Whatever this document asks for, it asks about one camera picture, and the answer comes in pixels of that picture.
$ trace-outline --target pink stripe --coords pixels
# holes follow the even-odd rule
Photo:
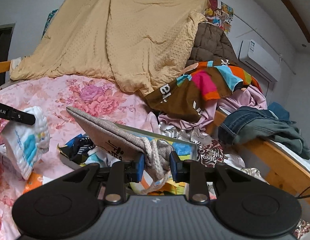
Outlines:
[[[192,81],[201,91],[202,96],[206,95],[209,92],[217,91],[216,85],[212,81],[210,75],[208,75],[205,71],[199,71],[194,76],[192,76]]]

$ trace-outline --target wooden ceiling beam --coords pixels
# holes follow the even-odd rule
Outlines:
[[[287,7],[290,14],[294,17],[295,21],[297,22],[298,26],[300,27],[301,31],[303,32],[304,36],[307,39],[307,42],[310,43],[310,32],[308,31],[303,19],[300,17],[298,11],[295,9],[294,5],[291,3],[290,0],[281,0],[283,4]]]

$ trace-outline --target brown puffer jacket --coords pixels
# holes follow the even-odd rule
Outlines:
[[[228,59],[238,65],[238,59],[224,31],[208,23],[198,24],[194,46],[186,66],[199,61]]]

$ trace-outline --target white towel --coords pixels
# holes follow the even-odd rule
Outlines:
[[[50,132],[46,116],[40,107],[33,106],[24,112],[35,116],[35,124],[9,121],[2,130],[1,137],[6,146],[7,157],[23,178],[28,179],[33,165],[49,150]]]

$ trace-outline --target wooden bed rail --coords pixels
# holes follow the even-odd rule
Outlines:
[[[225,118],[224,113],[216,111],[214,121],[206,127],[206,133],[212,134]],[[243,145],[234,145],[237,152],[244,148],[258,156],[270,168],[270,172],[265,177],[269,184],[292,195],[301,193],[310,186],[310,173],[271,142],[256,138]]]
[[[10,70],[11,61],[3,61],[0,62],[0,73],[6,72]]]

